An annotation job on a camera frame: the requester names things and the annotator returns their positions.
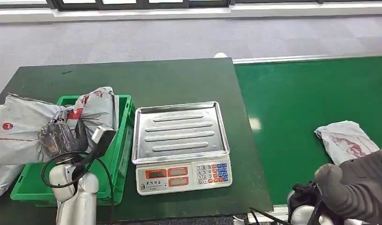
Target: digital weighing scale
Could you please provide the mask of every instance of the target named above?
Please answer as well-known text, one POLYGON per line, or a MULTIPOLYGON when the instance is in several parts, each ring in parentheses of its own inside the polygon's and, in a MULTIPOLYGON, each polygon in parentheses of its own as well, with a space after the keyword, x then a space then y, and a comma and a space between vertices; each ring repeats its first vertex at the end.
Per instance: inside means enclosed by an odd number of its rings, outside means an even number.
POLYGON ((231 185, 229 146, 219 104, 138 108, 132 162, 140 195, 231 185))

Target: dark green table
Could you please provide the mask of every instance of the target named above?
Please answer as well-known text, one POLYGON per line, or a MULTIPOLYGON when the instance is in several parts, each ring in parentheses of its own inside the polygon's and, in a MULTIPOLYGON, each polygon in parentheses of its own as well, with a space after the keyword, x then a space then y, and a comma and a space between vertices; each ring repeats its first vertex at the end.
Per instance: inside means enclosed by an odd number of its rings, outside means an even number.
MULTIPOLYGON (((55 103, 60 96, 100 86, 132 95, 135 107, 218 101, 231 149, 233 183, 226 188, 140 196, 135 167, 129 163, 115 220, 237 214, 249 206, 272 209, 231 59, 21 67, 1 93, 0 104, 8 92, 55 103)), ((0 198, 0 224, 52 224, 55 212, 11 201, 8 195, 0 198)), ((98 221, 107 221, 108 215, 109 207, 98 207, 98 221)))
POLYGON ((382 147, 382 57, 273 61, 235 70, 271 199, 286 204, 293 184, 330 162, 317 127, 352 120, 382 147))

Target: floor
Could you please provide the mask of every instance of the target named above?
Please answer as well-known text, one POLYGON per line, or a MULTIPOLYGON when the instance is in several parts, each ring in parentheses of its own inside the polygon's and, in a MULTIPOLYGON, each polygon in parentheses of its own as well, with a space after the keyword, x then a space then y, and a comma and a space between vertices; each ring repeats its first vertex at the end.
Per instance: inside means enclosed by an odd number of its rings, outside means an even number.
POLYGON ((382 16, 0 24, 0 92, 20 66, 382 53, 382 16))

